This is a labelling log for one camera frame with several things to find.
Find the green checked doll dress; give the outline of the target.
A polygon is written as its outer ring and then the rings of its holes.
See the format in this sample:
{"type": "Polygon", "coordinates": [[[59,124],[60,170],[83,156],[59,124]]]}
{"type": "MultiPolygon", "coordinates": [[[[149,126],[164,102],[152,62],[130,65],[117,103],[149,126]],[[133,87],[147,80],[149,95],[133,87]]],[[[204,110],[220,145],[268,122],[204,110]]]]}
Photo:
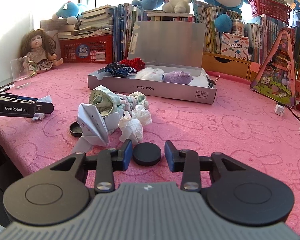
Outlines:
{"type": "Polygon", "coordinates": [[[88,103],[96,106],[102,117],[115,112],[128,111],[131,114],[137,106],[142,106],[146,110],[149,109],[145,94],[138,91],[129,95],[116,94],[102,85],[91,91],[88,103]]]}

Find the clear glass cup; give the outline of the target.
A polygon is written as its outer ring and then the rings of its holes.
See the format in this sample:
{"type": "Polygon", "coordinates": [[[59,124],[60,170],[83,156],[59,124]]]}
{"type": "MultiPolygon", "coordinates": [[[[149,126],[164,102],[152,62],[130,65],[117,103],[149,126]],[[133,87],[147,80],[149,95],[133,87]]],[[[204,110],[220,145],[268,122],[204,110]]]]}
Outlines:
{"type": "Polygon", "coordinates": [[[24,56],[13,59],[11,62],[12,78],[15,89],[21,89],[31,84],[30,61],[24,56]]]}

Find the blue floral fabric pouch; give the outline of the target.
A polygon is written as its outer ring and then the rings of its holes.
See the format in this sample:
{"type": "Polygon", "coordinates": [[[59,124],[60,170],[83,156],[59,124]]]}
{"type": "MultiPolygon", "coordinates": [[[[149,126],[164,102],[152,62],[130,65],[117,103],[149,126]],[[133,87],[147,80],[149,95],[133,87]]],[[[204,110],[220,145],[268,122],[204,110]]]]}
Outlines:
{"type": "Polygon", "coordinates": [[[108,64],[105,71],[113,77],[128,77],[138,72],[135,68],[120,63],[108,64]]]}

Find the brown haired doll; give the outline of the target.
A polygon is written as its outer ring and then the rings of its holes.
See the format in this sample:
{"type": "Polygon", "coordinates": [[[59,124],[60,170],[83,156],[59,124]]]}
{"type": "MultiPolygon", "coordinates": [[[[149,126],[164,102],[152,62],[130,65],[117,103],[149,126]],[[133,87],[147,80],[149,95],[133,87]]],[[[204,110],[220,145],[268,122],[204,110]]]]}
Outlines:
{"type": "Polygon", "coordinates": [[[43,29],[32,30],[23,36],[19,56],[27,58],[31,76],[63,64],[63,58],[57,59],[55,40],[43,29]]]}

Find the white paper piece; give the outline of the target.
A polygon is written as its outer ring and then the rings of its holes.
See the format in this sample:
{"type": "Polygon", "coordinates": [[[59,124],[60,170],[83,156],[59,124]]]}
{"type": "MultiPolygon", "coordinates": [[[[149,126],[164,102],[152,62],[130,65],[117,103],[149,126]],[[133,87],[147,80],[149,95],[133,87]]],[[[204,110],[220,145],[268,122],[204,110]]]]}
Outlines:
{"type": "Polygon", "coordinates": [[[78,107],[77,122],[82,129],[71,153],[87,153],[93,146],[106,147],[109,144],[109,135],[118,128],[119,120],[123,117],[123,110],[102,117],[94,105],[82,103],[78,107]]]}

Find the red knitted item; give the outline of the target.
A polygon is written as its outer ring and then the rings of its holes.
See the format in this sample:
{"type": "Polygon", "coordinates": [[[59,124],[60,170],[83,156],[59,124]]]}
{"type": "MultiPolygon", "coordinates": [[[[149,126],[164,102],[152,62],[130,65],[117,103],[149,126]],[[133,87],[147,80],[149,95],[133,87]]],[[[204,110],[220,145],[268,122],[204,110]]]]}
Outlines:
{"type": "Polygon", "coordinates": [[[145,68],[145,63],[140,59],[139,57],[136,57],[134,59],[124,59],[119,62],[119,64],[123,64],[125,66],[132,67],[136,69],[137,71],[141,71],[145,68]]]}

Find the pink triangular toy house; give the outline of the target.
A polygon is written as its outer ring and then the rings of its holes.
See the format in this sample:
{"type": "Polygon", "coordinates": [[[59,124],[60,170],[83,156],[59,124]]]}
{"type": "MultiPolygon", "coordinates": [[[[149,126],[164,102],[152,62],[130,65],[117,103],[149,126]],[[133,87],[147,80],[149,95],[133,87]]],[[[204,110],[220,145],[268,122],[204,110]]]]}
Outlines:
{"type": "Polygon", "coordinates": [[[300,81],[296,79],[294,49],[288,28],[280,29],[263,64],[253,62],[256,72],[250,89],[289,108],[295,107],[300,81]]]}

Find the small black cap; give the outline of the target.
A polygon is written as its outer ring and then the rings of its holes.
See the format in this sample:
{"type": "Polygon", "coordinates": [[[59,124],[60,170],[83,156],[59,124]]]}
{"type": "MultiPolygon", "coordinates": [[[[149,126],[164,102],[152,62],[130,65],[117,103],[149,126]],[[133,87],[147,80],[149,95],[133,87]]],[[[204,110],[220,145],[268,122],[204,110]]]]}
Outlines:
{"type": "Polygon", "coordinates": [[[81,137],[82,136],[82,128],[76,121],[70,125],[69,131],[73,137],[81,137]]]}

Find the row of blue books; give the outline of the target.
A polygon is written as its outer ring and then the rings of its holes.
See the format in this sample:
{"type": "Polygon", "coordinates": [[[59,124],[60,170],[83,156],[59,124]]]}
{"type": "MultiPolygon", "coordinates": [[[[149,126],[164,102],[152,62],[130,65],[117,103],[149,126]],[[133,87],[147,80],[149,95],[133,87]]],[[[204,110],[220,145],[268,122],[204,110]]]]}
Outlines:
{"type": "Polygon", "coordinates": [[[143,10],[130,3],[119,4],[113,17],[113,60],[127,59],[135,22],[141,21],[143,10]]]}

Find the white tissue ball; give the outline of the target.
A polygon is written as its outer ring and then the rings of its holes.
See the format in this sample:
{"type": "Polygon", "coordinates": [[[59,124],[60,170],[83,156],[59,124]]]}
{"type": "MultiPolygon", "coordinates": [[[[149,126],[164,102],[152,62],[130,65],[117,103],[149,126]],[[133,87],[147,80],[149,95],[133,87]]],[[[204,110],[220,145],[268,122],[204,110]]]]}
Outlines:
{"type": "Polygon", "coordinates": [[[122,132],[121,137],[119,138],[121,142],[130,139],[134,145],[142,143],[143,126],[138,119],[133,119],[128,111],[124,111],[118,126],[122,132]]]}

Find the black round cap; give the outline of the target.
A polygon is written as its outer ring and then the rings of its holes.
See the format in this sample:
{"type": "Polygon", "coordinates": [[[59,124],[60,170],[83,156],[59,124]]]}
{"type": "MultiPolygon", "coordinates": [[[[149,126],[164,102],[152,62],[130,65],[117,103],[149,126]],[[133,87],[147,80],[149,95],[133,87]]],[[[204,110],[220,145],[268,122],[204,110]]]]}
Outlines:
{"type": "Polygon", "coordinates": [[[151,142],[140,143],[133,149],[133,160],[140,166],[154,166],[161,160],[161,149],[151,142]]]}

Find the white fluffy plush toy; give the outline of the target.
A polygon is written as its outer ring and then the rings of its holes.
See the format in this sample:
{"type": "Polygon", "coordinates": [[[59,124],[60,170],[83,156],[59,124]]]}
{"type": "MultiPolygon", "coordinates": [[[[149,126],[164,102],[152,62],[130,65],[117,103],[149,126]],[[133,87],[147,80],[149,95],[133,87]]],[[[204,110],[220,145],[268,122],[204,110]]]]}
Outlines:
{"type": "Polygon", "coordinates": [[[137,72],[136,79],[149,81],[162,81],[164,71],[160,68],[147,67],[137,72]]]}

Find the purple fluffy plush toy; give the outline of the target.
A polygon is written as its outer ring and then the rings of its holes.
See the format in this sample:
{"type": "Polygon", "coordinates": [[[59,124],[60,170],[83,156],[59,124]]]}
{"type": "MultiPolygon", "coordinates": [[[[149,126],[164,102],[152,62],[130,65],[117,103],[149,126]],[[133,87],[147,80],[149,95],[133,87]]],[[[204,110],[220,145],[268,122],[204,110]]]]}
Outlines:
{"type": "Polygon", "coordinates": [[[193,76],[189,72],[180,70],[180,71],[173,71],[173,72],[165,73],[162,76],[162,80],[164,82],[169,82],[169,83],[178,83],[178,84],[182,84],[182,85],[188,85],[193,80],[193,76]]]}

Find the white striped paper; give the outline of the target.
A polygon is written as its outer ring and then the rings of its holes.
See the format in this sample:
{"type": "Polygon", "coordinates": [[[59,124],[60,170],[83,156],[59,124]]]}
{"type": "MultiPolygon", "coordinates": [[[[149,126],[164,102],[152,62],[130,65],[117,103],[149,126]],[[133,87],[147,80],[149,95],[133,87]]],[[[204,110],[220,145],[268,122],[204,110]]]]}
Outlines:
{"type": "Polygon", "coordinates": [[[54,105],[52,103],[52,98],[50,95],[38,99],[36,105],[37,111],[32,118],[33,121],[42,121],[46,115],[51,114],[54,111],[54,105]]]}

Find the blue doraemon plush toy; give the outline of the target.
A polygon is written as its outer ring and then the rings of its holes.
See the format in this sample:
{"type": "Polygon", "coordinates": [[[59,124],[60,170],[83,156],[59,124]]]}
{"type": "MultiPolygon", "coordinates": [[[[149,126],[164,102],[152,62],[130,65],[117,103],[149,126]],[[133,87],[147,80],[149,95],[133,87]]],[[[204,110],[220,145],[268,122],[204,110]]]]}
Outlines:
{"type": "Polygon", "coordinates": [[[64,3],[61,8],[52,16],[53,21],[59,18],[66,20],[67,24],[77,24],[83,17],[82,13],[87,7],[83,4],[75,4],[73,2],[64,3]]]}

